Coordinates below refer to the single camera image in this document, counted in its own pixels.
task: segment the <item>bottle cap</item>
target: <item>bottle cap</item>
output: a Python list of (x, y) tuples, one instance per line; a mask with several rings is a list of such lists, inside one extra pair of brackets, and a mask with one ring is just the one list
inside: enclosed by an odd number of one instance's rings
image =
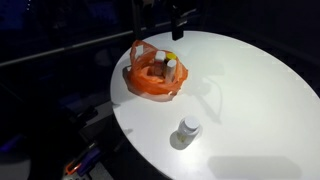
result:
[(157, 60), (157, 61), (164, 61), (165, 58), (166, 58), (166, 52), (164, 52), (164, 51), (157, 51), (156, 56), (155, 56), (155, 60)]
[(195, 131), (199, 127), (199, 121), (193, 116), (187, 116), (184, 118), (184, 124), (190, 131)]
[(166, 59), (167, 60), (171, 60), (171, 59), (175, 60), (175, 59), (177, 59), (177, 56), (175, 54), (173, 54), (173, 53), (167, 53)]
[(168, 67), (175, 67), (177, 65), (177, 61), (175, 61), (175, 60), (170, 60), (170, 61), (168, 61), (168, 63), (167, 63), (167, 66)]

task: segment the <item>plastic bag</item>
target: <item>plastic bag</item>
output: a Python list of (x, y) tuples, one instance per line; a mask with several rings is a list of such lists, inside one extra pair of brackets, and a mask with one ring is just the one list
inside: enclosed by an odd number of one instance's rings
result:
[[(136, 59), (136, 47), (143, 45), (143, 54)], [(188, 77), (188, 70), (177, 57), (176, 72), (172, 83), (165, 83), (164, 77), (154, 76), (154, 57), (158, 49), (154, 46), (137, 40), (132, 44), (130, 52), (131, 69), (128, 73), (130, 84), (141, 92), (152, 95), (170, 94), (176, 95), (184, 80)]]

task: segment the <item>bottle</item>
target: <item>bottle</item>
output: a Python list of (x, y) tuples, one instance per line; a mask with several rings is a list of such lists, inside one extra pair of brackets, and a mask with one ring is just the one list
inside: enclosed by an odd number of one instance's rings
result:
[(199, 121), (193, 116), (183, 118), (179, 124), (177, 136), (179, 141), (190, 144), (199, 133)]
[(165, 57), (165, 60), (164, 60), (164, 67), (163, 67), (163, 76), (164, 77), (167, 76), (167, 65), (168, 65), (168, 62), (171, 61), (171, 63), (172, 63), (172, 61), (176, 61), (176, 59), (177, 59), (177, 56), (174, 53), (167, 53), (166, 54), (166, 57)]
[(164, 60), (166, 53), (164, 51), (157, 51), (154, 58), (154, 75), (161, 76), (164, 68)]
[(165, 81), (166, 83), (172, 83), (174, 80), (174, 75), (176, 73), (176, 66), (177, 66), (177, 61), (176, 60), (170, 60), (165, 68)]

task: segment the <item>yellow cap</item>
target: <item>yellow cap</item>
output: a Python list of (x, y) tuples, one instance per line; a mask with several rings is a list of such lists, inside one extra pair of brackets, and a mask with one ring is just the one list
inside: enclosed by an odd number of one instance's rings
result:
[(167, 60), (171, 60), (171, 59), (176, 60), (176, 58), (177, 58), (177, 56), (175, 54), (173, 54), (173, 53), (167, 53), (166, 54), (166, 59)]

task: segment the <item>white bottle cap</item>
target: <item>white bottle cap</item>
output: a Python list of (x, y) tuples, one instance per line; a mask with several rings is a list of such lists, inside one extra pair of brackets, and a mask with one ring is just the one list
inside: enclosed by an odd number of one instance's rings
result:
[(164, 61), (166, 59), (166, 52), (157, 51), (156, 57), (154, 58), (156, 61)]
[(188, 128), (190, 131), (195, 131), (199, 127), (199, 121), (193, 117), (193, 116), (187, 116), (184, 118), (184, 123), (186, 128)]
[(167, 63), (167, 66), (170, 67), (170, 68), (173, 68), (177, 65), (177, 61), (176, 60), (170, 60), (168, 61)]

